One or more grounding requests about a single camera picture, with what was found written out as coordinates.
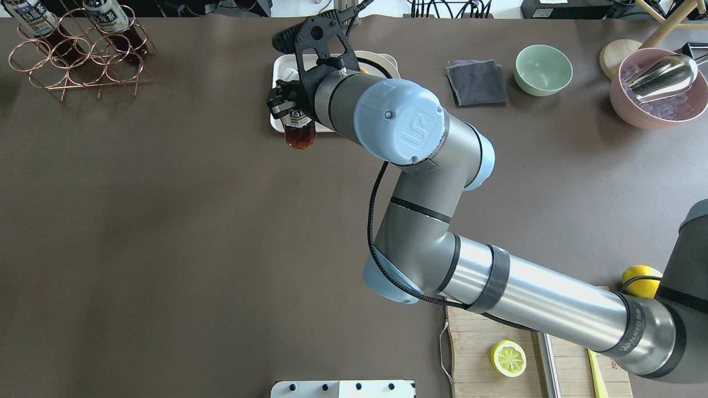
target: green bowl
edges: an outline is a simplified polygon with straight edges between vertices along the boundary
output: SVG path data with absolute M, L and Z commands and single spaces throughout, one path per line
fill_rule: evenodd
M 532 96 L 550 96 L 571 82 L 573 65 L 564 53 L 549 45 L 530 45 L 516 56 L 514 78 Z

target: glass bottle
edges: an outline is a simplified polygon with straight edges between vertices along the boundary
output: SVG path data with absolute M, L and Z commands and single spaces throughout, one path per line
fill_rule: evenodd
M 298 80 L 299 74 L 293 68 L 287 68 L 280 73 L 284 81 Z M 295 149 L 306 149 L 317 138 L 314 121 L 297 108 L 291 108 L 282 118 L 282 128 L 285 130 L 285 142 Z
M 143 40 L 130 25 L 128 16 L 116 0 L 84 0 L 84 8 L 116 50 L 129 52 L 125 58 L 127 61 L 139 64 L 145 60 L 149 53 L 147 39 Z
M 57 16 L 49 12 L 40 0 L 2 1 L 8 13 L 20 22 L 25 31 L 46 42 L 50 48 L 58 45 L 52 56 L 63 59 L 67 66 L 73 66 L 86 57 L 86 51 L 76 40 L 64 41 L 70 39 L 72 34 L 58 23 Z

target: lemon slice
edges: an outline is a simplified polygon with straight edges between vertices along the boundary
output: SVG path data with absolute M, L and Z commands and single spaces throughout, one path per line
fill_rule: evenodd
M 491 363 L 502 375 L 517 377 L 526 370 L 524 349 L 511 340 L 502 340 L 490 352 Z

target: gray cloth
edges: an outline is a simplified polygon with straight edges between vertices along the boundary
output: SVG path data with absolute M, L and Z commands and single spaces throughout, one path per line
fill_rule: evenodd
M 502 103 L 508 100 L 501 65 L 487 61 L 454 61 L 445 68 L 457 106 Z

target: pink bowl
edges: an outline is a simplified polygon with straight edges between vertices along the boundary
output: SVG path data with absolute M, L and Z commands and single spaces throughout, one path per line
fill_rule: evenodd
M 636 64 L 640 69 L 644 69 L 650 67 L 661 58 L 672 54 L 675 53 L 659 48 L 643 48 L 627 55 L 624 61 L 619 65 L 619 72 L 612 78 L 610 85 L 610 102 L 615 112 L 617 112 L 625 122 L 639 128 L 659 130 L 685 123 L 688 120 L 693 120 L 701 116 L 706 108 L 708 108 L 708 83 L 700 71 L 698 71 L 696 81 L 691 85 L 691 88 L 686 91 L 688 103 L 695 111 L 682 120 L 666 120 L 654 116 L 645 112 L 629 98 L 631 94 L 627 94 L 627 91 L 622 87 L 620 81 L 620 79 L 627 80 L 631 77 L 627 73 L 627 67 Z

